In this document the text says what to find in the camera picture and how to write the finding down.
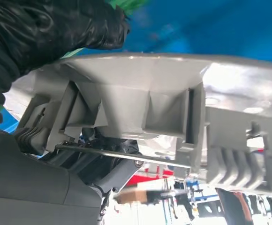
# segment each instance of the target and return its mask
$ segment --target gloved hand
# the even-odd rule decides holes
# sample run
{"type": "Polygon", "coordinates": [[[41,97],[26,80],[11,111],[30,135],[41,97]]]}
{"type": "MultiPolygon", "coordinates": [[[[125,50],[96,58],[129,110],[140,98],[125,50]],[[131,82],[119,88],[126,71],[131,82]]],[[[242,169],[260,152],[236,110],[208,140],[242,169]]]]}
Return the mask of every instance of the gloved hand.
{"type": "Polygon", "coordinates": [[[121,48],[128,32],[104,0],[0,0],[0,41],[20,75],[77,48],[121,48]]]}
{"type": "Polygon", "coordinates": [[[0,0],[0,105],[11,82],[67,52],[121,48],[125,19],[104,0],[0,0]]]}

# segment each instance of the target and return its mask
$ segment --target engine component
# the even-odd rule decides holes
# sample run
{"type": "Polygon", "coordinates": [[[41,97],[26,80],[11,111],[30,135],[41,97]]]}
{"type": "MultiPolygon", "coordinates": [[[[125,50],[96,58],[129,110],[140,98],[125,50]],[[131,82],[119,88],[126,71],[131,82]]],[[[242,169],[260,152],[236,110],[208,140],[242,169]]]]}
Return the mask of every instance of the engine component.
{"type": "MultiPolygon", "coordinates": [[[[34,71],[30,79],[35,97],[18,129],[49,131],[47,139],[38,139],[37,149],[54,152],[57,146],[172,165],[175,176],[182,180],[190,176],[214,187],[272,196],[272,64],[109,54],[61,60],[34,71]],[[60,145],[77,144],[85,128],[101,136],[94,139],[91,132],[84,132],[96,147],[60,145]],[[108,142],[158,135],[177,138],[175,160],[116,151],[108,142]],[[262,152],[248,146],[255,137],[264,141],[262,152]]],[[[21,84],[19,80],[14,88],[29,92],[21,84]]],[[[29,146],[30,153],[36,152],[30,131],[18,140],[29,146]]]]}

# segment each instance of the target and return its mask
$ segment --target metal rod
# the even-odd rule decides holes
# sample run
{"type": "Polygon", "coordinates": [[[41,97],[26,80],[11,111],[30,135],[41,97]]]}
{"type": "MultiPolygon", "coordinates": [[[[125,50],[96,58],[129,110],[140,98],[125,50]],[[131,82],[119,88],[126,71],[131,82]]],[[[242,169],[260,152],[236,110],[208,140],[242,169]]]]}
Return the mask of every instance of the metal rod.
{"type": "Polygon", "coordinates": [[[84,153],[93,153],[93,154],[98,154],[98,155],[109,156],[109,157],[126,158],[126,159],[144,161],[144,162],[148,162],[148,163],[156,163],[156,164],[161,164],[161,165],[171,165],[171,166],[177,166],[177,167],[183,167],[183,168],[190,168],[190,166],[189,166],[189,165],[183,165],[181,163],[178,163],[175,160],[157,158],[157,157],[151,157],[151,156],[134,155],[134,154],[128,154],[128,153],[116,152],[116,151],[97,150],[97,149],[83,148],[83,147],[77,147],[77,146],[68,146],[68,145],[61,145],[61,144],[56,145],[56,148],[60,149],[60,150],[70,150],[70,151],[78,151],[78,152],[84,152],[84,153]]]}

